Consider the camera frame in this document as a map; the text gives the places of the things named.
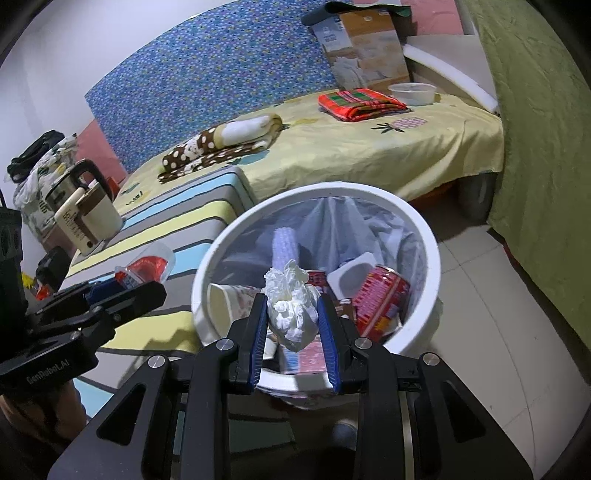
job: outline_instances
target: cardboard box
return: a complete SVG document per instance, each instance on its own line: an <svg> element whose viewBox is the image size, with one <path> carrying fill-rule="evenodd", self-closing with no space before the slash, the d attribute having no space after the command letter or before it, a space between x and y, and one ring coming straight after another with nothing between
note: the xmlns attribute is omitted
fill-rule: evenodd
<svg viewBox="0 0 591 480"><path fill-rule="evenodd" d="M341 89L366 87L389 94L388 85L408 82L408 69L390 14L364 9L312 26Z"/></svg>

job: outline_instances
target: blue floral wall covering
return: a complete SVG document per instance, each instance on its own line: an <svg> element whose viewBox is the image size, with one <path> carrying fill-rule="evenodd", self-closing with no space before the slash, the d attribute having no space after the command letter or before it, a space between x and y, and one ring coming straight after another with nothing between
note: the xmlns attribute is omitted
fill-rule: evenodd
<svg viewBox="0 0 591 480"><path fill-rule="evenodd" d="M336 86L300 23L323 0L236 0L168 30L86 94L128 172L211 125Z"/></svg>

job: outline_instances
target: yellow bedsheet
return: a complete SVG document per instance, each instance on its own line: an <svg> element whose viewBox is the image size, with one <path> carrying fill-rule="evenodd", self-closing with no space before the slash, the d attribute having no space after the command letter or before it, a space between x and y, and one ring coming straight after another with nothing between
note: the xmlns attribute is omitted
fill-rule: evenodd
<svg viewBox="0 0 591 480"><path fill-rule="evenodd" d="M412 107L410 113L355 123L341 122L319 111L317 98L318 93L305 95L239 117L273 111L289 125L269 150L234 162L259 200L330 180L373 185L412 200L447 181L502 170L501 119L453 95L438 95L433 105ZM418 126L400 125L410 119L418 119L413 121ZM150 159L130 177L126 186L139 183L139 188L119 197L118 209L136 207L222 166L160 185L157 174L165 153ZM142 196L130 200L136 192Z"/></svg>

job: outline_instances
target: white crumpled paper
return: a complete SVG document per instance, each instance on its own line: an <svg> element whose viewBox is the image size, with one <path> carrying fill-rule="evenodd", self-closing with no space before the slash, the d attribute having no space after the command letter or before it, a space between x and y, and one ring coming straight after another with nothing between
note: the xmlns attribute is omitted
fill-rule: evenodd
<svg viewBox="0 0 591 480"><path fill-rule="evenodd" d="M279 343L292 352L299 352L314 340L318 333L316 303L320 293L313 285L306 285L308 272L289 260L283 271L271 268L265 274L268 297L269 328Z"/></svg>

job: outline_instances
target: green curtain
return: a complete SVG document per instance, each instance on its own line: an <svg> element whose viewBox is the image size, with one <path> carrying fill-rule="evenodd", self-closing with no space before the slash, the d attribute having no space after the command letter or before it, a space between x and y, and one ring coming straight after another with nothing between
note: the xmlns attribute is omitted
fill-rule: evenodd
<svg viewBox="0 0 591 480"><path fill-rule="evenodd" d="M591 348L591 91L526 0L464 2L505 132L505 171L488 221Z"/></svg>

